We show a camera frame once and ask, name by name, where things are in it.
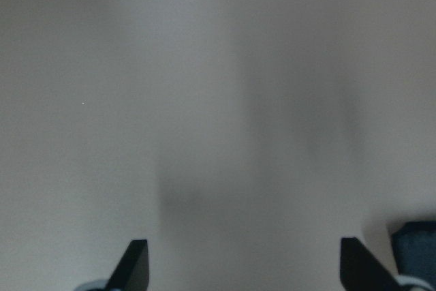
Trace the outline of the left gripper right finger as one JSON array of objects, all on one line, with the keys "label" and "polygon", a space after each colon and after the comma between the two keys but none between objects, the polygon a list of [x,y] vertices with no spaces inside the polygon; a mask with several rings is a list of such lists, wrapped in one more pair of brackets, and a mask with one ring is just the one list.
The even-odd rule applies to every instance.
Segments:
[{"label": "left gripper right finger", "polygon": [[401,289],[388,270],[356,237],[341,239],[339,278],[348,291]]}]

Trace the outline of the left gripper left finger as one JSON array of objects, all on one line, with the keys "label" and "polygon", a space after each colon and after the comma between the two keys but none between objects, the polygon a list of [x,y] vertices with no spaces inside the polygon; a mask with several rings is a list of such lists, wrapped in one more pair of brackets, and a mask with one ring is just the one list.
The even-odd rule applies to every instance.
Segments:
[{"label": "left gripper left finger", "polygon": [[106,290],[147,291],[149,280],[148,242],[132,240],[110,276]]}]

